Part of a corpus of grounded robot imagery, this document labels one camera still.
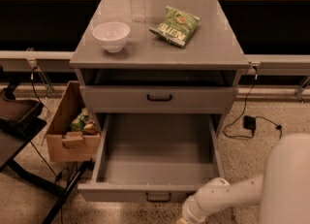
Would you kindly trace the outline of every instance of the drawer handle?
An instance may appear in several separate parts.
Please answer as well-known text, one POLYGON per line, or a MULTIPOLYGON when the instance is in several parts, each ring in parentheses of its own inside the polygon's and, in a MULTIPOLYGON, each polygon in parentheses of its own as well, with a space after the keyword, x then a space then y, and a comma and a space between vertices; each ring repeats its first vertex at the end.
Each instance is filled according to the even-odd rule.
POLYGON ((149 94, 147 94, 147 100, 150 102, 169 102, 172 100, 172 95, 170 94, 168 98, 152 98, 149 94))
POLYGON ((166 193, 148 193, 146 192, 145 195, 146 201, 150 202, 150 203, 168 203, 171 201, 171 193, 169 193, 168 195, 166 193))

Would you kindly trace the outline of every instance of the gray cabinet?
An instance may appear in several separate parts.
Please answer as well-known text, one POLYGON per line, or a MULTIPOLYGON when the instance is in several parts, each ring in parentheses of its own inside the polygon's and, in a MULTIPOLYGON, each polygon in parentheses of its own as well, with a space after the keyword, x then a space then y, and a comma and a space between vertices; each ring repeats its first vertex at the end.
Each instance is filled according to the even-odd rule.
POLYGON ((146 22, 134 23, 129 0, 102 0, 70 62, 101 129, 93 175, 78 186, 87 201, 183 201, 224 176, 216 139, 248 66, 244 54, 217 0, 146 6, 146 22), (167 5, 201 18, 186 49, 148 31, 167 5), (111 20, 131 27, 118 53, 104 51, 91 34, 111 20))

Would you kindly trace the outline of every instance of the white robotic arm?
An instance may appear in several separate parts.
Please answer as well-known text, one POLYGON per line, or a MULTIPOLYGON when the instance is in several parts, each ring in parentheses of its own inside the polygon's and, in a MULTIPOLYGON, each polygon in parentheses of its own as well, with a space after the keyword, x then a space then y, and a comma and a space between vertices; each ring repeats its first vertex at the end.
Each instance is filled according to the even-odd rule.
POLYGON ((224 208, 261 204, 260 223, 310 221, 310 135, 295 134, 272 149, 263 175, 230 185, 214 178, 190 196, 177 224, 202 224, 224 208))

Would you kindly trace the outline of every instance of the chip bag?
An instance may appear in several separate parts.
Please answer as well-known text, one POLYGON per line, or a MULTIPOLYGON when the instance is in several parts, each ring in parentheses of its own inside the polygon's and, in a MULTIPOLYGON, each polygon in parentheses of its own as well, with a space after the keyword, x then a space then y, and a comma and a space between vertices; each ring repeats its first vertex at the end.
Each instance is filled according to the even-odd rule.
POLYGON ((170 6, 166 6, 166 11, 166 20, 155 28, 149 28, 149 31, 169 43, 185 48, 200 18, 170 6))

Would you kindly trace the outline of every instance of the drawer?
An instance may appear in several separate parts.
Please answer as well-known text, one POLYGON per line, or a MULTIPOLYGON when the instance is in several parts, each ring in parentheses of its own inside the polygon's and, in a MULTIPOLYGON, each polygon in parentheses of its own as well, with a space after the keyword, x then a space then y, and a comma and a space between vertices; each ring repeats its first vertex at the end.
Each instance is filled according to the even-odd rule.
POLYGON ((91 112, 227 113, 235 87, 83 86, 91 112))
POLYGON ((207 114, 113 113, 106 118, 86 201, 182 202, 224 176, 207 114))

